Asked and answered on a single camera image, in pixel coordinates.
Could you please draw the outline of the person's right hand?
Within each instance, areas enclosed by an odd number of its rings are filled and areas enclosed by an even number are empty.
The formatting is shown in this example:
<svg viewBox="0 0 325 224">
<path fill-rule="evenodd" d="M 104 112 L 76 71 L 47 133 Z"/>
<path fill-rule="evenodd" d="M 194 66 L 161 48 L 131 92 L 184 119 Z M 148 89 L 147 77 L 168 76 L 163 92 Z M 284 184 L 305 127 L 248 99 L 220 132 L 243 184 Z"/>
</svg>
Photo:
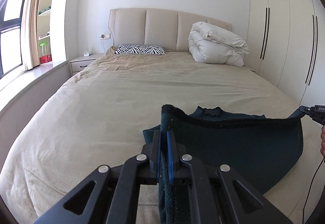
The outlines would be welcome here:
<svg viewBox="0 0 325 224">
<path fill-rule="evenodd" d="M 325 157 L 325 126 L 322 126 L 321 131 L 321 149 L 320 152 L 323 157 Z"/>
</svg>

